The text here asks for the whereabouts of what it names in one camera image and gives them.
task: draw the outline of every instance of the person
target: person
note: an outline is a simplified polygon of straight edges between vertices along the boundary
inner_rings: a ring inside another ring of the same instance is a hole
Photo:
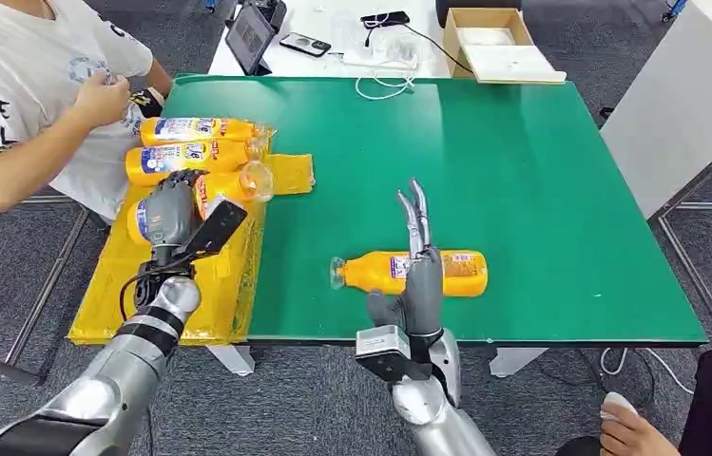
[[[144,118],[131,76],[163,96],[173,84],[82,0],[0,0],[0,212],[49,184],[115,219]]]
[[[557,456],[712,456],[712,351],[700,356],[695,378],[697,387],[678,448],[638,414],[605,403],[602,411],[616,419],[603,421],[601,436],[570,440]]]

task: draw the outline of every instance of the green table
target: green table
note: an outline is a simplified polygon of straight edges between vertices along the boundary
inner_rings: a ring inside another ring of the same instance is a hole
[[[706,342],[573,84],[414,83],[372,102],[352,79],[177,81],[164,115],[266,122],[275,152],[314,155],[314,191],[269,203],[250,340],[341,341],[369,327],[365,294],[332,290],[328,265],[408,249],[394,192],[414,176],[434,242],[489,263],[483,295],[444,303],[459,340]]]

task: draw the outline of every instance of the orange bottle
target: orange bottle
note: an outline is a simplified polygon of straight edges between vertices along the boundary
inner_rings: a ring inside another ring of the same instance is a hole
[[[126,174],[135,185],[151,186],[182,169],[233,171],[250,160],[261,160],[267,147],[263,137],[135,147],[126,152]]]
[[[198,117],[152,117],[144,120],[140,127],[140,139],[145,146],[212,139],[244,141],[256,136],[268,138],[271,130],[239,119]]]
[[[268,201],[274,196],[274,177],[260,161],[251,161],[240,171],[227,171],[199,176],[193,185],[193,195],[202,219],[213,212],[219,202],[232,200],[238,205],[251,201]],[[131,239],[147,244],[145,199],[132,204],[126,213],[126,227]]]
[[[443,250],[442,294],[474,297],[487,288],[487,261],[471,250]],[[406,287],[409,271],[408,252],[371,252],[361,258],[331,260],[331,284],[344,285],[370,292],[380,290],[387,295],[400,295]]]

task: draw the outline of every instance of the phone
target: phone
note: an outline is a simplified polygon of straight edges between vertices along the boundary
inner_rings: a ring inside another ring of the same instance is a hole
[[[409,24],[410,21],[411,19],[409,19],[409,15],[406,14],[406,11],[380,12],[361,18],[361,23],[364,24],[366,29],[402,26],[403,24]]]
[[[325,52],[330,50],[330,45],[324,41],[311,38],[310,36],[300,35],[296,32],[291,32],[285,35],[280,41],[281,46],[289,49],[298,50],[303,54],[308,54],[314,57],[321,57]]]

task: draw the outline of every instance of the cardboard box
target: cardboard box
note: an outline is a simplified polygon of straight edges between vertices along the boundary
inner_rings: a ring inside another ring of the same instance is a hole
[[[450,9],[443,45],[473,71],[449,59],[454,78],[489,84],[561,84],[566,79],[534,44],[521,12],[514,8]]]

